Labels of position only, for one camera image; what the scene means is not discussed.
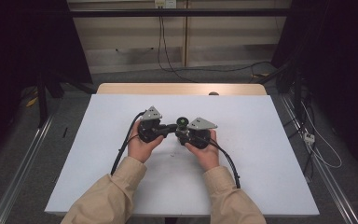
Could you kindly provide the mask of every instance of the beige sleeve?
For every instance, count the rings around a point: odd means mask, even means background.
[[[212,202],[211,224],[266,223],[252,199],[237,189],[227,167],[207,171],[204,179]]]
[[[62,223],[125,223],[145,172],[141,162],[124,158],[112,176],[103,176],[72,205]]]

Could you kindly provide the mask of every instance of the beige jacket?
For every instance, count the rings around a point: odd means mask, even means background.
[[[146,167],[126,157],[115,173],[99,179],[69,209],[62,223],[125,223],[131,216],[133,194]],[[241,189],[226,167],[204,174],[212,201],[211,223],[266,223],[255,203]]]

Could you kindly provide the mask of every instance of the white table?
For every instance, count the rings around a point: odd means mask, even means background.
[[[242,189],[265,216],[319,214],[269,96],[144,94],[92,96],[46,212],[64,215],[97,179],[110,172],[131,121],[151,105],[162,114],[164,124],[182,116],[217,124],[219,145],[234,161]],[[220,162],[229,167],[223,155]],[[209,216],[203,171],[173,134],[145,165],[148,170],[134,198],[135,216]]]

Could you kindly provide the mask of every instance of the person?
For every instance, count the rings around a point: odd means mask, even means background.
[[[62,223],[125,223],[134,208],[133,195],[145,176],[144,163],[163,140],[145,143],[137,137],[140,121],[134,123],[128,144],[128,156],[113,175],[105,175],[92,185],[69,209]],[[216,131],[210,130],[216,141]],[[219,151],[208,145],[198,149],[186,143],[205,170],[204,181],[212,202],[211,223],[266,223],[257,205],[237,189],[228,168],[220,166]]]

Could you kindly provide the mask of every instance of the hand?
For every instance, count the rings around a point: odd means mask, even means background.
[[[164,136],[161,135],[154,141],[149,143],[142,141],[141,138],[137,136],[140,122],[140,120],[137,120],[133,124],[133,128],[129,138],[129,157],[133,157],[137,161],[145,163],[147,159],[149,159],[149,157],[151,156],[153,149],[162,142]]]
[[[209,131],[211,132],[211,138],[216,141],[216,131]],[[198,149],[189,143],[185,143],[185,147],[199,159],[199,163],[205,171],[220,165],[219,150],[216,147],[208,145],[205,149]]]

